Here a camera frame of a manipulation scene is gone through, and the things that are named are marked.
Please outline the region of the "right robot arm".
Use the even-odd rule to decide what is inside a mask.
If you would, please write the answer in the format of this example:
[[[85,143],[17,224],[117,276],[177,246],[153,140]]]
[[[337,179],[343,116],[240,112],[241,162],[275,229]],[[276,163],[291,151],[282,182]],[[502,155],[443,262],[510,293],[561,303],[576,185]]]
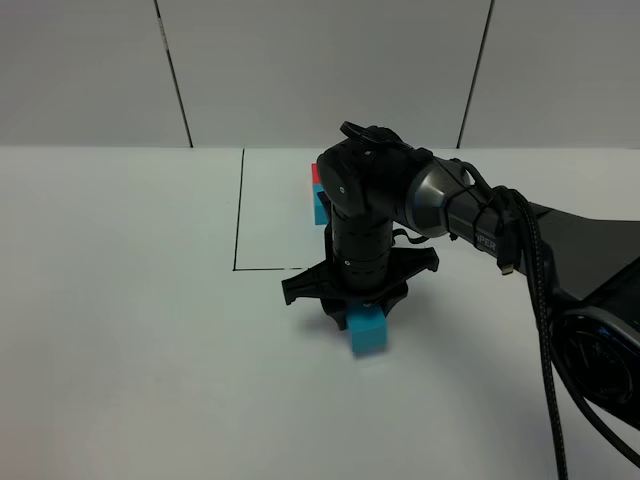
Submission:
[[[469,163],[413,148],[392,130],[346,122],[316,163],[329,217],[325,259],[285,280],[287,302],[317,298],[339,326],[355,303],[389,311],[407,282],[436,270],[424,248],[440,236],[525,273],[526,216]],[[555,362],[586,399],[639,422],[639,225],[532,206],[541,236],[543,290]]]

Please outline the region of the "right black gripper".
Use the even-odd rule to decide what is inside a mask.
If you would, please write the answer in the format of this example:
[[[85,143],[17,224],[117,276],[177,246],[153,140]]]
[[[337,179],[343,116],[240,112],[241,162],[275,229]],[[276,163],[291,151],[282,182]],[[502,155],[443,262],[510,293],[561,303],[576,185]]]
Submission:
[[[378,306],[384,317],[408,295],[408,280],[439,258],[434,248],[398,248],[393,222],[367,213],[347,216],[331,211],[324,234],[325,259],[282,282],[285,303],[299,298],[321,301],[340,331],[348,328],[348,308]]]

